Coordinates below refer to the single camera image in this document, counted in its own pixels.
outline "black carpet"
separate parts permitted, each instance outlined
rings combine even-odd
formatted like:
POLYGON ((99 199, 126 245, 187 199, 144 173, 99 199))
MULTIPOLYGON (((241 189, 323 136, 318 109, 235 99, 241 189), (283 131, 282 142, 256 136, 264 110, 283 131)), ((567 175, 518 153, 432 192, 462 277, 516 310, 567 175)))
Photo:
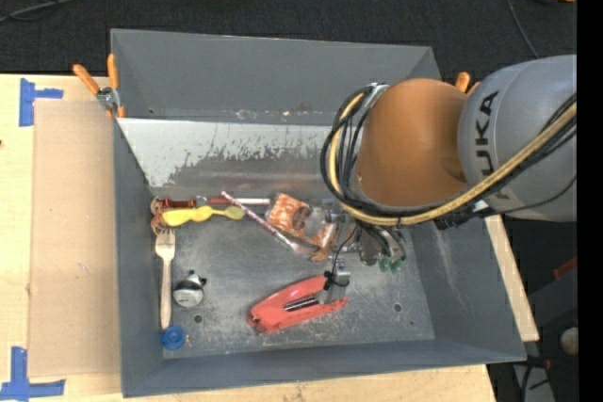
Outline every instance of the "black carpet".
MULTIPOLYGON (((109 33, 122 27, 426 45, 442 79, 466 71, 481 80, 537 56, 575 54, 577 19, 578 2, 550 0, 0 0, 0 72, 69 74, 81 63, 106 75, 109 33), (33 8, 40 3, 48 7, 33 8)), ((576 223, 507 221, 528 295, 577 254, 576 223)))

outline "blue cap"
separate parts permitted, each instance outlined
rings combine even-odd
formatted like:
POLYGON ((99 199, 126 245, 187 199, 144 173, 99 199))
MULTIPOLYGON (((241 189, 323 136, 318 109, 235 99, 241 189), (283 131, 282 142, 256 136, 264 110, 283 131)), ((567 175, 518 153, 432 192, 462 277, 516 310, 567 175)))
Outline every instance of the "blue cap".
POLYGON ((180 325, 167 328, 161 335, 161 343, 168 350, 177 350, 185 344, 187 334, 180 325))

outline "gray plastic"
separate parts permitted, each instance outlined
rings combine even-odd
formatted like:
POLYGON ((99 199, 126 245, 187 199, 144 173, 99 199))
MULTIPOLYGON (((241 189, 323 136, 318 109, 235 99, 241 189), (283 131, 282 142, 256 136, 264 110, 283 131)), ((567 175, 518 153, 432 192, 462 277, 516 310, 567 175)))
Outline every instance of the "gray plastic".
POLYGON ((329 192, 318 154, 307 148, 321 145, 344 99, 375 80, 439 74, 424 47, 114 30, 112 52, 129 116, 114 128, 124 395, 525 359, 481 220, 444 232, 431 223, 404 230, 408 259, 398 273, 344 253, 348 305, 271 335, 247 323, 253 304, 331 262, 294 254, 246 217, 188 223, 177 229, 172 281, 194 269, 207 279, 204 301, 194 309, 172 304, 172 323, 188 338, 181 349, 164 350, 151 199, 216 196, 228 185, 234 196, 285 187, 318 203, 329 192), (168 54, 158 56, 159 48, 168 54), (312 108, 282 116, 293 102, 312 108), (277 145, 257 156, 214 155, 255 153, 251 147, 270 136, 277 145))
MULTIPOLYGON (((576 87, 576 56, 524 62, 483 79, 459 121, 459 156, 467 181, 478 183, 530 143, 576 87)), ((576 147, 573 136, 484 200, 498 211, 517 210, 509 211, 511 217, 576 220, 576 147)))

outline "gray bin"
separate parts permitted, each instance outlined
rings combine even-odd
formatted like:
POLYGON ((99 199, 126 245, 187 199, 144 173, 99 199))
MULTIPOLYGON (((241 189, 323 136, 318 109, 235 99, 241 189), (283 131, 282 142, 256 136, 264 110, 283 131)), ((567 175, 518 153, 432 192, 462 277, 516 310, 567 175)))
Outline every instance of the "gray bin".
POLYGON ((114 124, 124 396, 525 360, 477 219, 404 229, 397 273, 344 253, 348 305, 271 335, 247 323, 249 309, 331 262, 296 255, 250 218, 187 223, 172 282, 194 269, 205 297, 194 309, 174 304, 172 323, 188 338, 165 349, 154 196, 329 199, 319 151, 343 101, 371 82, 440 77, 429 47, 116 29, 111 51, 128 116, 114 124))

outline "yellow cable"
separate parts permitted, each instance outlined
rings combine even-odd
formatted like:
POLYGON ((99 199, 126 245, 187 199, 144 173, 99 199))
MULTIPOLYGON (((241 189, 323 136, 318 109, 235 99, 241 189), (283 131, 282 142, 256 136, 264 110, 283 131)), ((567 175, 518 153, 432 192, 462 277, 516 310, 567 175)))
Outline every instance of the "yellow cable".
MULTIPOLYGON (((350 103, 345 107, 342 111, 339 119, 344 118, 351 109, 358 103, 362 94, 354 97, 350 103)), ((432 209, 431 211, 427 211, 425 213, 421 213, 419 215, 413 215, 409 217, 376 217, 373 215, 367 215, 362 210, 354 208, 352 206, 347 205, 346 203, 340 201, 341 207, 350 213, 353 217, 360 219, 366 223, 378 226, 398 226, 398 225, 412 225, 423 223, 425 221, 430 221, 437 217, 441 217, 446 213, 459 208, 460 206, 468 203, 473 200, 481 193, 483 193, 486 189, 490 188, 492 185, 496 184, 500 180, 502 180, 505 176, 510 174, 515 168, 517 168, 521 163, 523 163, 529 156, 542 148, 550 139, 553 138, 557 133, 559 133, 562 128, 573 118, 576 117, 576 102, 570 105, 554 122, 552 122, 542 133, 540 133, 537 137, 535 137, 527 146, 525 146, 522 150, 520 150, 516 155, 511 157, 506 163, 501 165, 496 171, 490 174, 487 178, 484 178, 479 183, 474 185, 472 188, 467 190, 464 194, 457 196, 453 200, 443 204, 442 206, 438 206, 437 208, 432 209)), ((337 146, 339 142, 339 138, 341 137, 341 130, 343 128, 340 127, 337 132, 333 136, 333 140, 328 152, 328 165, 327 165, 327 174, 329 176, 329 180, 333 184, 335 190, 343 196, 341 191, 341 186, 336 179, 335 175, 335 150, 334 146, 337 146)))

